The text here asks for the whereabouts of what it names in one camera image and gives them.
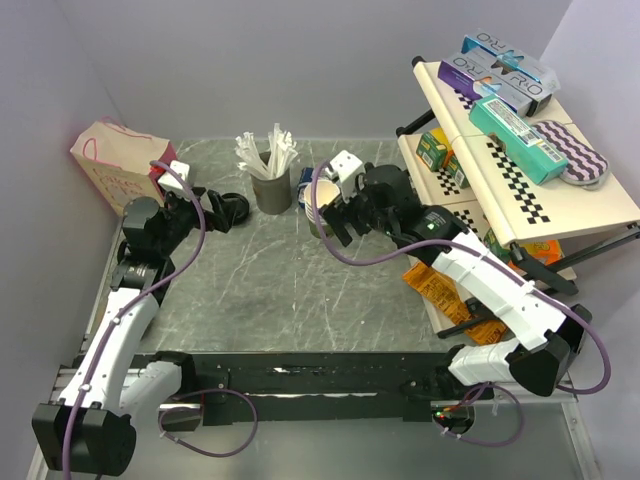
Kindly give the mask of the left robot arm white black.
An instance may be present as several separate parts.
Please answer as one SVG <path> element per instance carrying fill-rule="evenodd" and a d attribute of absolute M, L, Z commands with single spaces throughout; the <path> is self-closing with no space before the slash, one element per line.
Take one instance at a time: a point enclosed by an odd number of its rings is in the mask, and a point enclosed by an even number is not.
<path fill-rule="evenodd" d="M 184 402 L 195 395 L 195 363 L 181 352 L 154 354 L 139 377 L 125 383 L 143 334 L 181 272 L 171 260 L 173 251 L 192 230 L 226 233 L 250 213 L 248 200 L 237 193 L 197 187 L 194 197 L 206 198 L 209 208 L 173 192 L 163 202 L 140 197 L 126 205 L 99 328 L 59 397 L 39 404 L 32 417 L 49 469 L 65 475 L 121 475 L 135 451 L 140 415 L 169 397 Z"/>

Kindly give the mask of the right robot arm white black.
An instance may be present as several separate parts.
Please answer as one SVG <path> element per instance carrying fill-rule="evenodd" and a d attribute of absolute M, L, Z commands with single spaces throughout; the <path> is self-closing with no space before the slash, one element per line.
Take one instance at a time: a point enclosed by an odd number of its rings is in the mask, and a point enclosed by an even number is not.
<path fill-rule="evenodd" d="M 358 162 L 344 175 L 343 165 L 334 160 L 314 170 L 312 188 L 327 172 L 339 189 L 328 204 L 312 205 L 314 222 L 327 224 L 343 246 L 354 234 L 384 233 L 398 254 L 415 257 L 466 289 L 512 333 L 508 341 L 452 349 L 437 373 L 438 390 L 454 399 L 489 382 L 516 383 L 542 397 L 559 389 L 587 322 L 507 267 L 447 208 L 423 204 L 406 171 Z"/>

